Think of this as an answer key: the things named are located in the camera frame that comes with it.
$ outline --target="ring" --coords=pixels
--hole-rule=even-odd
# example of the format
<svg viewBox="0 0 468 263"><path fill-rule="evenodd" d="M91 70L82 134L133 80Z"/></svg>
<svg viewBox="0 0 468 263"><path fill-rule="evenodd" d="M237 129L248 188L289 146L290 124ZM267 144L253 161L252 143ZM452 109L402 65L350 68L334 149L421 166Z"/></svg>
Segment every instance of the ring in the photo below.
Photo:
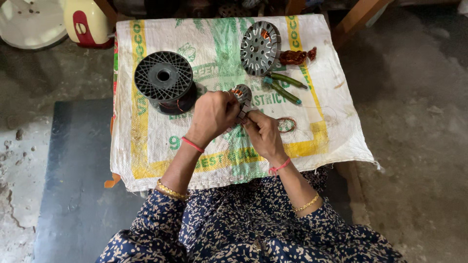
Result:
<svg viewBox="0 0 468 263"><path fill-rule="evenodd" d="M223 92L227 92L229 94L229 99L231 98L231 93L227 90L223 90Z"/></svg>

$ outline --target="spool hole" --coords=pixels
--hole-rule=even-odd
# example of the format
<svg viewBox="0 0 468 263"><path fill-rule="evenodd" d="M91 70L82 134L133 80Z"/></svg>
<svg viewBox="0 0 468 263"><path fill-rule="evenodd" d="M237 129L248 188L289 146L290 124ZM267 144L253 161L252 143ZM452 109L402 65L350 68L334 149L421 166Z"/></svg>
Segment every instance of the spool hole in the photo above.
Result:
<svg viewBox="0 0 468 263"><path fill-rule="evenodd" d="M161 70L158 72L158 79L161 81L167 81L171 75L167 70Z"/></svg>

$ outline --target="woman's left hand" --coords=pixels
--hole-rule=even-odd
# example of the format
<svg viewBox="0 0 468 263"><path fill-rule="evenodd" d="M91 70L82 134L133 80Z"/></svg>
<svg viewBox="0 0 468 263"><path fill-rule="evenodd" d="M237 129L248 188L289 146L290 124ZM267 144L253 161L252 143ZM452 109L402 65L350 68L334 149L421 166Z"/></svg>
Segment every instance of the woman's left hand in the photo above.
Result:
<svg viewBox="0 0 468 263"><path fill-rule="evenodd" d="M192 125L185 137L205 149L210 141L234 125L240 111L239 102L230 90L208 91L195 103Z"/></svg>

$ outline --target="woman's right hand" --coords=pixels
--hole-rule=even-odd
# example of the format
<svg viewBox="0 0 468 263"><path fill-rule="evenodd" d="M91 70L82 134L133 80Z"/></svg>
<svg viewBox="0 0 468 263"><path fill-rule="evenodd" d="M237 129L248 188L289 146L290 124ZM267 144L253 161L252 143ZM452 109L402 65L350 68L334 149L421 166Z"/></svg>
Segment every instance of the woman's right hand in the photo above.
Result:
<svg viewBox="0 0 468 263"><path fill-rule="evenodd" d="M242 126L249 134L254 149L273 167L280 167L286 162L288 156L283 147L276 119L259 110L252 110L242 119Z"/></svg>

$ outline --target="sleeve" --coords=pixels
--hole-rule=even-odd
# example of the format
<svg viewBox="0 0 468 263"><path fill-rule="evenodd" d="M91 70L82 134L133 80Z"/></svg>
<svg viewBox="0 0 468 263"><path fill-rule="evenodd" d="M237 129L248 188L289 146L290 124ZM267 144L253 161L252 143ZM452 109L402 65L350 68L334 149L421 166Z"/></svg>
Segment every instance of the sleeve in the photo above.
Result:
<svg viewBox="0 0 468 263"><path fill-rule="evenodd" d="M186 262L178 241L184 207L185 202L152 191L130 230L115 234L96 262Z"/></svg>
<svg viewBox="0 0 468 263"><path fill-rule="evenodd" d="M326 197L321 208L298 220L305 244L321 248L337 262L406 262L378 232L345 224Z"/></svg>

